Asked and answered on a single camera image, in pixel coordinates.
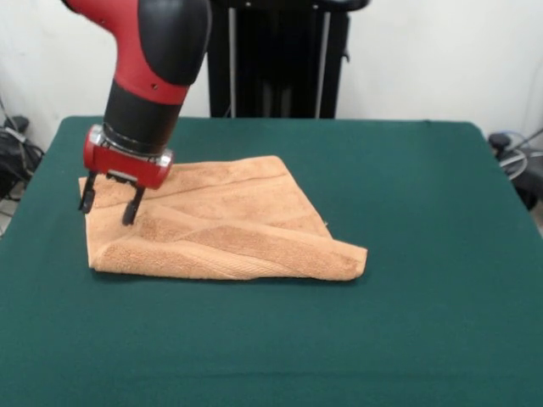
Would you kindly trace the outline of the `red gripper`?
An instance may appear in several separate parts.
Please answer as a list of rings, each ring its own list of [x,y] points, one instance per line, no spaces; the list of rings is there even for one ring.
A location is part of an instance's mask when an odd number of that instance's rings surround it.
[[[101,125],[92,125],[83,148],[84,165],[90,170],[86,178],[79,210],[89,213],[95,199],[97,175],[117,176],[137,185],[133,199],[127,204],[122,224],[130,226],[136,219],[145,188],[157,190],[164,183],[173,165],[173,152],[167,148],[159,156],[139,156],[118,149],[105,137]]]

